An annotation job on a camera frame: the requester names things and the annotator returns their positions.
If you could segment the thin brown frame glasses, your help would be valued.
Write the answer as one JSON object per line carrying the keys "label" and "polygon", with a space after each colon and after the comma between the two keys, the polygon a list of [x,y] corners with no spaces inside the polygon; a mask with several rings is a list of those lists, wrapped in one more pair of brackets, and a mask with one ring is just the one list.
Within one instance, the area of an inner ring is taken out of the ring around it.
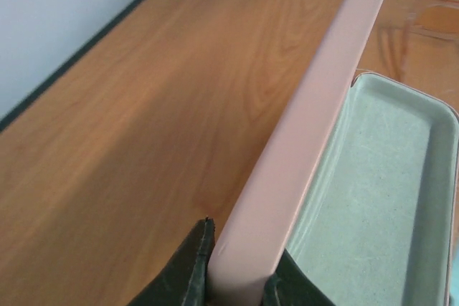
{"label": "thin brown frame glasses", "polygon": [[415,0],[402,26],[387,24],[377,28],[381,59],[392,68],[392,78],[398,82],[407,72],[411,34],[458,44],[458,1]]}

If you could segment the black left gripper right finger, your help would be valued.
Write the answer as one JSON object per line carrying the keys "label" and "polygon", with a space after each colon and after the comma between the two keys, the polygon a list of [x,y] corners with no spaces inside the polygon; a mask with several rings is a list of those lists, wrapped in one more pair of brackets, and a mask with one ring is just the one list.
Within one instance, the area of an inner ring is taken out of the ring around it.
{"label": "black left gripper right finger", "polygon": [[304,275],[285,249],[278,267],[265,283],[264,306],[334,306],[312,281]]}

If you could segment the pink glasses case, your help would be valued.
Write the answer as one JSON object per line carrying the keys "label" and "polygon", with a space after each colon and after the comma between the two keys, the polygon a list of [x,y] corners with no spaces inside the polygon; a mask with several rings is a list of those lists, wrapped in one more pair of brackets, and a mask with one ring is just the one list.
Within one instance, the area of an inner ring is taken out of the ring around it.
{"label": "pink glasses case", "polygon": [[208,267],[215,305],[262,305],[286,249],[335,305],[447,305],[458,114],[356,67],[383,0],[344,0]]}

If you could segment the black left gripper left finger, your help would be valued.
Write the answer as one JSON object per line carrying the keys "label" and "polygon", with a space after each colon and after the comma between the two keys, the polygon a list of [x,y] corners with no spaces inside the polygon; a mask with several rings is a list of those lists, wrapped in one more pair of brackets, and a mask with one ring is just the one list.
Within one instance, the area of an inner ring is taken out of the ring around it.
{"label": "black left gripper left finger", "polygon": [[215,245],[214,220],[198,220],[159,274],[130,305],[205,305],[207,265]]}

